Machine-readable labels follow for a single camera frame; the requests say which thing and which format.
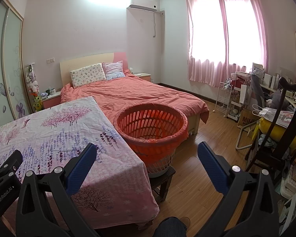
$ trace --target coral bedspread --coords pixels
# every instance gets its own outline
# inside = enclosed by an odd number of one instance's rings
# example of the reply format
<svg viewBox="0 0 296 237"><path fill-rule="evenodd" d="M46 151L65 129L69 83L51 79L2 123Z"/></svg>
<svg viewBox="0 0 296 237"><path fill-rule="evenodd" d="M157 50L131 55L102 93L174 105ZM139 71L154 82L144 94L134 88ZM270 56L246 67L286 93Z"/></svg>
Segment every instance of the coral bedspread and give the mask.
<svg viewBox="0 0 296 237"><path fill-rule="evenodd" d="M22 181L28 170L40 174L65 166L89 142L98 146L97 158L72 199L90 226L98 229L155 218L159 208L144 163L92 97L60 104L0 127L0 166L14 150L21 151L23 163L16 174ZM15 210L16 202L5 213L12 225ZM56 218L63 220L59 214Z"/></svg>
<svg viewBox="0 0 296 237"><path fill-rule="evenodd" d="M100 81L74 89L67 84L61 92L62 103L93 96L106 117L113 123L118 111L143 102L159 102L181 110L187 117L201 114L206 123L209 109L199 98L140 79L127 70L126 77Z"/></svg>

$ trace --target wooden floor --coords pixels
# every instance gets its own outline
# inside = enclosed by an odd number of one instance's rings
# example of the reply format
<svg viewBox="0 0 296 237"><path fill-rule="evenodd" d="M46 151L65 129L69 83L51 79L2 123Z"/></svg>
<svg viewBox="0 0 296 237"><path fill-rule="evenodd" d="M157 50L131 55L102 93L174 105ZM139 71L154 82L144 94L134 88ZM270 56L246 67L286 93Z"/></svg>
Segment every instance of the wooden floor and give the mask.
<svg viewBox="0 0 296 237"><path fill-rule="evenodd" d="M207 124L200 123L197 135L188 138L176 150L172 166L176 169L166 200L159 204L160 213L148 229L139 231L135 225L124 225L103 229L104 237L127 236L127 237L152 237L159 223L169 217L178 218L187 216L191 219L187 236L194 236L205 224L212 212L219 204L222 194L216 192L204 167L197 158L197 145L206 141L212 150L224 156L230 165L245 167L244 155L247 150L236 151L235 144L240 129L237 123L226 119L219 111L213 113L214 104L207 102L210 116ZM242 135L240 146L250 144L251 140ZM244 205L246 195L242 196L241 202L230 221L228 228L235 225Z"/></svg>

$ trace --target screw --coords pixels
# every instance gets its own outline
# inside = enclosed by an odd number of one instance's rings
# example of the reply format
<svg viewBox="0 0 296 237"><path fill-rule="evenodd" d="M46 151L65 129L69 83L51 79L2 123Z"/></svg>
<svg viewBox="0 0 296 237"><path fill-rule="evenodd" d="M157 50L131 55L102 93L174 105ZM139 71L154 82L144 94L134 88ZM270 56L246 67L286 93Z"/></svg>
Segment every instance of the screw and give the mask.
<svg viewBox="0 0 296 237"><path fill-rule="evenodd" d="M25 174L26 176L31 176L33 174L32 170L27 171L27 173Z"/></svg>
<svg viewBox="0 0 296 237"><path fill-rule="evenodd" d="M54 169L54 172L55 172L56 174L62 172L62 167L60 167L60 166L56 167L56 168Z"/></svg>
<svg viewBox="0 0 296 237"><path fill-rule="evenodd" d="M267 171L266 169L262 169L262 174L269 175L269 171Z"/></svg>
<svg viewBox="0 0 296 237"><path fill-rule="evenodd" d="M238 166L232 166L232 170L235 172L240 172L241 169Z"/></svg>

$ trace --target laundry basket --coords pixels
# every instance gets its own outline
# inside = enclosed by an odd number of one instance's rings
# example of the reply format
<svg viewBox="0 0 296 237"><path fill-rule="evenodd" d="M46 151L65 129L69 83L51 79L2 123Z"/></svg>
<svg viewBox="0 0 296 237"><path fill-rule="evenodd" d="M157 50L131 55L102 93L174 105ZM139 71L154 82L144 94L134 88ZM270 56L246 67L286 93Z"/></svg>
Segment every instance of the laundry basket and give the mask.
<svg viewBox="0 0 296 237"><path fill-rule="evenodd" d="M188 137L186 116L159 103L129 106L115 116L113 125L145 163L150 178L166 173L175 149Z"/></svg>

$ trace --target basket rim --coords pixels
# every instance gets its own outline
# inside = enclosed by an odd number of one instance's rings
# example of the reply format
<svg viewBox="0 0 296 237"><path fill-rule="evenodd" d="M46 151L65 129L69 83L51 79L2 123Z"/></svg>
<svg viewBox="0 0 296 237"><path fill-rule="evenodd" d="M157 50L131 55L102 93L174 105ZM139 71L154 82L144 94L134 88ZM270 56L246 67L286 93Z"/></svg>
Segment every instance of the basket rim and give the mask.
<svg viewBox="0 0 296 237"><path fill-rule="evenodd" d="M166 105L166 104L162 104L162 103L156 103L156 102L143 102L143 103L139 103L139 104L136 104L136 105L130 105L130 106L127 106L125 107L124 109L120 110L114 117L114 120L113 120L113 126L115 127L116 131L118 132L119 135L122 136L123 139L126 139L127 141L129 141L131 144L134 144L134 145L138 145L140 144L140 146L150 146L152 143L149 142L149 139L139 139L139 138L134 138L134 137L131 137L127 134L125 134L122 129L118 126L117 124L117 119L118 117L123 113L125 112L126 110L132 108L132 107L137 107L137 106L141 106L141 105L144 105L144 104L155 104L155 105L162 105L162 106L165 106L165 107L168 107L168 108L171 108L175 111L177 111L183 118L183 125L181 127L181 129L179 131L177 131L175 134L173 135L169 135L165 138L161 138L161 139L154 139L155 141L153 142L153 144L156 144L156 145L164 145L164 144L167 144L169 143L170 141L174 141L174 140L177 140L179 139L183 134L185 134L185 132L187 132L187 124L188 124L188 121L187 121L187 117L186 115L180 111L179 109L173 107L173 106L170 106L170 105Z"/></svg>

